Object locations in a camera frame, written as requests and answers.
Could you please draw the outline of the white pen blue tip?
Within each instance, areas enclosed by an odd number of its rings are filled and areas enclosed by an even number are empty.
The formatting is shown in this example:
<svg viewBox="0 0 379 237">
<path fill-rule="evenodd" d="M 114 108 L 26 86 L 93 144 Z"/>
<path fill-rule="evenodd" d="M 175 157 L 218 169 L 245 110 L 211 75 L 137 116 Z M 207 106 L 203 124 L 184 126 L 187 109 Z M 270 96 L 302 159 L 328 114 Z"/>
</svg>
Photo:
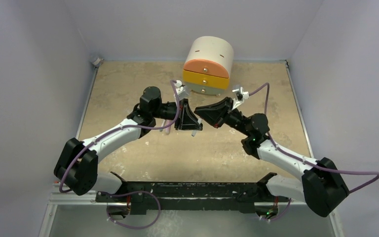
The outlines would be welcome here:
<svg viewBox="0 0 379 237">
<path fill-rule="evenodd" d="M 197 134 L 197 132 L 202 131 L 202 130 L 203 130 L 202 119 L 199 118 L 199 119 L 197 120 L 197 127 L 196 127 L 196 128 L 192 131 L 192 133 L 191 133 L 192 137 L 195 137 L 196 134 Z"/>
</svg>

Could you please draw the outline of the pink marker pen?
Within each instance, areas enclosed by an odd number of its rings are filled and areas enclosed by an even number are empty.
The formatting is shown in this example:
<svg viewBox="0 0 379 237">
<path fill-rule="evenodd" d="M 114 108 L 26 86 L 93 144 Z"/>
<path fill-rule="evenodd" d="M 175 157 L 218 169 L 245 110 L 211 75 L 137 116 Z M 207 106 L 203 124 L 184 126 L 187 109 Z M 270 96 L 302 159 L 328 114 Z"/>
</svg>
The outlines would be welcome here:
<svg viewBox="0 0 379 237">
<path fill-rule="evenodd" d="M 167 120 L 165 128 L 163 130 L 164 133 L 165 133 L 165 135 L 169 135 L 170 134 L 171 126 L 173 126 L 173 125 L 174 125 L 174 122 L 172 120 Z"/>
</svg>

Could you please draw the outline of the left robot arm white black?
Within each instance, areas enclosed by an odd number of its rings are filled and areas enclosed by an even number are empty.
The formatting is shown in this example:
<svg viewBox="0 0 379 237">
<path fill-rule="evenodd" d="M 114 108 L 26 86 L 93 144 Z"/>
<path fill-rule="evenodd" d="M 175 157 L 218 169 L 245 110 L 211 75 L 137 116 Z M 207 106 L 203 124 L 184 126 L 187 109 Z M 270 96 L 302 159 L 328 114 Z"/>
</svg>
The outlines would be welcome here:
<svg viewBox="0 0 379 237">
<path fill-rule="evenodd" d="M 119 175 L 99 173 L 98 164 L 120 147 L 138 140 L 152 130 L 201 131 L 203 126 L 189 107 L 187 97 L 190 89 L 186 85 L 173 85 L 174 102 L 162 102 L 158 87 L 144 89 L 140 101 L 133 111 L 115 127 L 91 138 L 80 141 L 68 140 L 54 168 L 60 180 L 59 191 L 74 192 L 81 196 L 89 191 L 108 193 L 116 202 L 127 197 L 125 181 Z"/>
</svg>

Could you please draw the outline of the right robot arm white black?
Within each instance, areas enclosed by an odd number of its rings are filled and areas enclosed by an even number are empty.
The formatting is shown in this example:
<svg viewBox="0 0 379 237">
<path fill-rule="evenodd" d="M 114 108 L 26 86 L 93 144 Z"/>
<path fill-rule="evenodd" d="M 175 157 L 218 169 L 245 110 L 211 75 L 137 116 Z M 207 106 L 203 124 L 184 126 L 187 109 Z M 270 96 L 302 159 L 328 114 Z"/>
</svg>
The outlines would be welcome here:
<svg viewBox="0 0 379 237">
<path fill-rule="evenodd" d="M 315 214 L 327 217 L 349 196 L 350 190 L 332 160 L 301 157 L 293 151 L 285 151 L 271 139 L 265 114 L 247 117 L 234 108 L 233 103 L 233 99 L 226 97 L 220 102 L 196 107 L 194 113 L 214 128 L 226 124 L 246 135 L 241 140 L 246 154 L 272 163 L 293 176 L 291 179 L 272 175 L 258 186 L 260 199 L 293 198 L 306 203 Z"/>
</svg>

